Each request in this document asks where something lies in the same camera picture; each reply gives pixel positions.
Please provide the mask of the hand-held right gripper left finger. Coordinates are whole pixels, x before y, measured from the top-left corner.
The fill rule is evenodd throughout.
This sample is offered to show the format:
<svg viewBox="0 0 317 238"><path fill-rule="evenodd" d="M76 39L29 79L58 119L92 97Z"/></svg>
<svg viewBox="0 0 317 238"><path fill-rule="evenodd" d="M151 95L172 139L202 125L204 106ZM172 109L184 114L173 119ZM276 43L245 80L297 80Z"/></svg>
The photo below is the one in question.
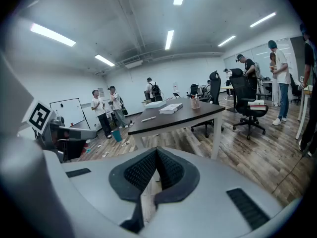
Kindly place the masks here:
<svg viewBox="0 0 317 238"><path fill-rule="evenodd" d="M103 160L62 164L70 182L101 214L138 233L144 227L141 194L156 171L156 149Z"/></svg>

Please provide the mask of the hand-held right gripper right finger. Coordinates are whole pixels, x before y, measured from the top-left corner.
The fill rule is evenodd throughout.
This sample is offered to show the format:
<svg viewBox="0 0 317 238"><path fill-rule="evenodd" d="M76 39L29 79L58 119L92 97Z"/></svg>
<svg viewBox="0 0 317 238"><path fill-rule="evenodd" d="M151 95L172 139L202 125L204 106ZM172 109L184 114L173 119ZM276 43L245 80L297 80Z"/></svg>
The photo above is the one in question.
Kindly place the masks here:
<svg viewBox="0 0 317 238"><path fill-rule="evenodd" d="M143 238L236 238L268 237L284 223L281 204L265 189L233 168L205 157L169 149L194 164L200 180L183 201L160 204L142 229ZM252 230L227 192L242 189L268 216L259 230Z"/></svg>

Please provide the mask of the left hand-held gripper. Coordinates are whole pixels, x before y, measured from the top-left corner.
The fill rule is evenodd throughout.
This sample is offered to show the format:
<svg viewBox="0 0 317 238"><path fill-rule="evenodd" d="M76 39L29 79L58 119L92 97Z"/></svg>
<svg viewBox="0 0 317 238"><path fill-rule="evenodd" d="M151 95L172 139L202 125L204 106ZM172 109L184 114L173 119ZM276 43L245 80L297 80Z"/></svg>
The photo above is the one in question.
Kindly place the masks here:
<svg viewBox="0 0 317 238"><path fill-rule="evenodd" d="M63 117L40 101L32 108L26 123L34 131L36 143L42 149L54 152L61 163L64 161L64 151L59 140L88 140L97 137L95 130L64 127Z"/></svg>

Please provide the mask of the black framed whiteboard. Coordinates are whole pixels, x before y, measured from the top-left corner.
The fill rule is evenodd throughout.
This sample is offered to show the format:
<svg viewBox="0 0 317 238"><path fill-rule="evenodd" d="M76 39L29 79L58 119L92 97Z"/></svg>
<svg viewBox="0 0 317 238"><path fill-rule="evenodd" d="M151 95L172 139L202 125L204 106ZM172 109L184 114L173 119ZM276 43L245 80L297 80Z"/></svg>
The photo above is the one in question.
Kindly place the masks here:
<svg viewBox="0 0 317 238"><path fill-rule="evenodd" d="M90 129L79 98L51 102L50 107L58 116L64 118L66 127Z"/></svg>

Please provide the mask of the dark brown table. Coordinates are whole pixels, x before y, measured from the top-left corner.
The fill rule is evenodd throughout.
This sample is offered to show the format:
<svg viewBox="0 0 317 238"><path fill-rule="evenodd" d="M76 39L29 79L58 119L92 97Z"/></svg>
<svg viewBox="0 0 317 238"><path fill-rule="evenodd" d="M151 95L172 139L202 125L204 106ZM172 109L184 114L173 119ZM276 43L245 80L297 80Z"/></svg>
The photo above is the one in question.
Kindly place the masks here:
<svg viewBox="0 0 317 238"><path fill-rule="evenodd" d="M214 119L211 159L217 159L221 138L222 112L225 111L225 107L201 102L200 108L192 109L191 100L187 98L178 98L166 102L167 105L177 103L182 103L183 107L173 114L160 114L159 110L161 108L144 109L135 120L134 125L128 130L128 134L133 137L138 149L145 148L143 137L192 127L198 123ZM154 116L156 118L153 120L141 122L143 119Z"/></svg>

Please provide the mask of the plain white flat box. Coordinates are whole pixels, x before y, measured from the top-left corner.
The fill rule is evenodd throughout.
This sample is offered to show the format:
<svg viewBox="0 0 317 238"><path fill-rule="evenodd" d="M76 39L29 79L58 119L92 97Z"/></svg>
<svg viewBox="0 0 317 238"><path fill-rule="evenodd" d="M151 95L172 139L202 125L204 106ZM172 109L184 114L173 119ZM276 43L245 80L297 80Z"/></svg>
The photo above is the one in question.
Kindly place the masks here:
<svg viewBox="0 0 317 238"><path fill-rule="evenodd" d="M151 102L145 105L145 109L160 108L166 104L165 100Z"/></svg>

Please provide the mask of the newspaper print flat box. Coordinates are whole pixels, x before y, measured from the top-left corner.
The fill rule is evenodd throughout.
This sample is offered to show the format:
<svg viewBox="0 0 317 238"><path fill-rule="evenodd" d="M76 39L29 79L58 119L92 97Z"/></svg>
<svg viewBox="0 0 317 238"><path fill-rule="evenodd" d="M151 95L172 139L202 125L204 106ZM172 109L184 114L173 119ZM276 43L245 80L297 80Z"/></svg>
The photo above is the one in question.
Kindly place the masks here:
<svg viewBox="0 0 317 238"><path fill-rule="evenodd" d="M179 104L170 104L162 109L159 110L160 114L173 114L177 112L179 109L183 107L182 103Z"/></svg>

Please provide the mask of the ceiling air conditioner unit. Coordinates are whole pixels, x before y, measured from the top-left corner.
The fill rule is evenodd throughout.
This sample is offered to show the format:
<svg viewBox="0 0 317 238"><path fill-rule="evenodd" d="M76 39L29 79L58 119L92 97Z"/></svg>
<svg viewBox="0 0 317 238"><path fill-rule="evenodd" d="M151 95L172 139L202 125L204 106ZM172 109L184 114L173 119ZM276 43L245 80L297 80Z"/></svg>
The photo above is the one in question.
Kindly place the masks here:
<svg viewBox="0 0 317 238"><path fill-rule="evenodd" d="M141 66L142 63L143 63L143 60L140 59L140 60L136 60L136 61L132 61L132 62L126 62L126 63L124 63L124 66L128 69L131 69L131 68Z"/></svg>

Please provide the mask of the red and white books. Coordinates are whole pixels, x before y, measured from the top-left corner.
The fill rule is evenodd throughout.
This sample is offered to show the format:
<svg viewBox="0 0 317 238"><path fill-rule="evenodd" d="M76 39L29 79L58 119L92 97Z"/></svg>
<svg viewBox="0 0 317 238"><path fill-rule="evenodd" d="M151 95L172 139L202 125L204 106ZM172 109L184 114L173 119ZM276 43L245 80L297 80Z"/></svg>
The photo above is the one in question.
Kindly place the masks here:
<svg viewBox="0 0 317 238"><path fill-rule="evenodd" d="M256 100L256 101L248 102L248 107L250 107L250 110L259 110L259 111L266 110L266 104L264 103L264 100Z"/></svg>

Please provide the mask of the black office chair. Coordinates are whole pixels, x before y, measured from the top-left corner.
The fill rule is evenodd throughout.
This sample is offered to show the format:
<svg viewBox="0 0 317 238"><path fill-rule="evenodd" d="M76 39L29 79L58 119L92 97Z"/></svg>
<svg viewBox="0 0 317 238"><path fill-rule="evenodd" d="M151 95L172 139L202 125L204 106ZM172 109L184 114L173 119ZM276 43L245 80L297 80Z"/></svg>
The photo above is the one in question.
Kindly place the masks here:
<svg viewBox="0 0 317 238"><path fill-rule="evenodd" d="M208 81L210 84L210 90L209 94L206 97L203 97L200 99L200 101L205 102L205 103L210 103L210 104L216 104L219 105L219 93L220 93L220 85L221 85L221 79L217 71L214 71L210 74L210 79ZM214 126L214 119L198 123L194 126L191 127L191 131L194 131L195 127L198 126L205 126L205 137L209 138L209 133L208 133L208 125Z"/></svg>
<svg viewBox="0 0 317 238"><path fill-rule="evenodd" d="M295 83L292 74L290 74L291 79L291 89L292 89L292 95L295 97L291 100L291 102L295 102L298 104L301 101L301 90L299 89L299 86Z"/></svg>
<svg viewBox="0 0 317 238"><path fill-rule="evenodd" d="M198 94L198 88L199 86L197 84L192 84L190 86L190 92L187 91L187 97L192 97Z"/></svg>
<svg viewBox="0 0 317 238"><path fill-rule="evenodd" d="M230 77L231 85L236 94L236 111L243 115L243 118L240 118L240 122L233 125L233 130L236 127L241 125L248 126L247 139L250 140L251 127L257 127L263 131L265 135L265 128L259 125L258 118L264 117L268 112L268 105L266 104L265 111L259 110L250 110L248 107L248 102L257 100L257 93L253 92L250 88L246 76L243 74L243 71L239 68L232 69L232 76Z"/></svg>

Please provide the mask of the light wooden desk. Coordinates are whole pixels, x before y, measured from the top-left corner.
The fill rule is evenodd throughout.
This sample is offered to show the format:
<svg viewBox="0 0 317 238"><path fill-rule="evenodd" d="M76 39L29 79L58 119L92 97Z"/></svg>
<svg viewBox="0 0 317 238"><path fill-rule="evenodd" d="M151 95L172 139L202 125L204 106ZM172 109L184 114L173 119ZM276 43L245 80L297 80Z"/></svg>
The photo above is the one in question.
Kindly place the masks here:
<svg viewBox="0 0 317 238"><path fill-rule="evenodd" d="M226 92L228 92L228 96L230 97L233 97L234 96L234 89L232 87L232 85L229 85L229 86L223 86L220 88L221 90L225 90Z"/></svg>

